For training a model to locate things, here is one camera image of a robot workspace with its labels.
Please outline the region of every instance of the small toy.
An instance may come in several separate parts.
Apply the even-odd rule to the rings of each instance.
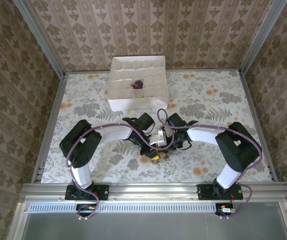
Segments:
[[[137,80],[134,82],[134,84],[130,84],[130,87],[132,87],[133,89],[142,89],[143,86],[144,86],[144,83],[141,80]]]

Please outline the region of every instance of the gray floral pattern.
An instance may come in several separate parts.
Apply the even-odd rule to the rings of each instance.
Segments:
[[[241,122],[253,137],[258,136],[237,71],[166,71],[168,115],[178,113],[189,122],[227,126]],[[156,111],[138,109],[112,112],[107,100],[109,73],[69,76],[54,135],[45,164],[42,183],[69,183],[60,141],[77,121],[86,119],[93,126],[118,122],[125,117],[138,118],[148,113],[160,126]],[[160,153],[152,163],[140,156],[130,141],[111,141],[99,145],[89,169],[95,182],[111,183],[198,183],[211,182],[223,169],[225,160],[215,145],[194,142],[186,151]],[[242,181],[271,181],[265,160],[250,170]]]

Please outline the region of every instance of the gray floor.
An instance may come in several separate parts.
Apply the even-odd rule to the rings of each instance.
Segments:
[[[28,215],[24,240],[287,240],[277,203],[250,203],[229,220],[210,213],[74,213]]]

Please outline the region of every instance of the white vent grille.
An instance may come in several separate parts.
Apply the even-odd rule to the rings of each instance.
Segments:
[[[75,213],[76,203],[32,203],[29,213]],[[109,203],[98,213],[214,213],[215,203]]]

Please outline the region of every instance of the floral tablecloth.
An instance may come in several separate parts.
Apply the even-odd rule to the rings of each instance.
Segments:
[[[250,108],[237,71],[166,71],[169,91],[168,115],[183,120],[227,126],[241,122],[259,141]],[[81,119],[93,126],[125,117],[138,118],[147,112],[156,122],[156,111],[148,109],[112,112],[107,100],[109,73],[71,74],[57,118],[42,183],[69,183],[60,141]],[[225,165],[216,145],[194,142],[188,150],[162,154],[157,163],[140,156],[139,147],[129,141],[100,144],[89,168],[95,182],[107,183],[200,183],[212,182]],[[271,181],[265,159],[242,178],[245,182]]]

